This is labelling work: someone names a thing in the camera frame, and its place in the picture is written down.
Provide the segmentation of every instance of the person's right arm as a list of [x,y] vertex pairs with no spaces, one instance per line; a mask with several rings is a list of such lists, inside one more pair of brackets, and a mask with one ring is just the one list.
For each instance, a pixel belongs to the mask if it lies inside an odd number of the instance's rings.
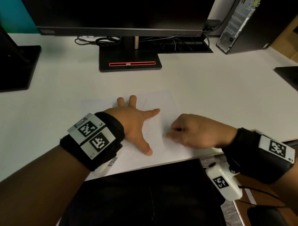
[[[226,148],[237,129],[218,121],[194,114],[182,114],[175,120],[166,136],[174,142],[197,149]],[[294,166],[275,183],[272,190],[281,201],[298,215],[298,159]]]

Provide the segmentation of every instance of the teal partition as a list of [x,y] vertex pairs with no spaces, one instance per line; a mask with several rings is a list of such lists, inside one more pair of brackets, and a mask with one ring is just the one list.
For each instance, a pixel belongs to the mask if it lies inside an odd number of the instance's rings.
[[0,0],[0,24],[7,33],[39,33],[21,0]]

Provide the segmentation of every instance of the fingernail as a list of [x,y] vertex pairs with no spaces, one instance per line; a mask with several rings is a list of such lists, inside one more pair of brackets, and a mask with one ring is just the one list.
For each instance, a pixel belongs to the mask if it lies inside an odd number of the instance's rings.
[[150,149],[150,150],[147,152],[147,155],[150,156],[150,155],[152,155],[152,154],[153,154],[153,151],[152,151],[152,149]]

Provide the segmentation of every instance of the floor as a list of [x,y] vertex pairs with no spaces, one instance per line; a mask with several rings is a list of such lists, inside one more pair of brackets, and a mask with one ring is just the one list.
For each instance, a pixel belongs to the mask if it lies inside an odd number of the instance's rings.
[[[210,156],[205,158],[200,158],[200,161],[203,167],[207,167],[210,163],[212,163],[215,159],[220,159],[222,161],[226,161],[226,157],[224,154]],[[240,217],[238,215],[237,209],[233,202],[225,201],[224,204],[221,205],[221,209],[223,211],[225,220],[227,225],[230,226],[243,226]]]

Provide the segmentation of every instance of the computer monitor screen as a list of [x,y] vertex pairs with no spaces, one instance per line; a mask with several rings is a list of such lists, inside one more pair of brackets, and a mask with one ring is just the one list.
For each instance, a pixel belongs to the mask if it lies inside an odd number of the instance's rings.
[[41,34],[198,36],[214,0],[22,0]]

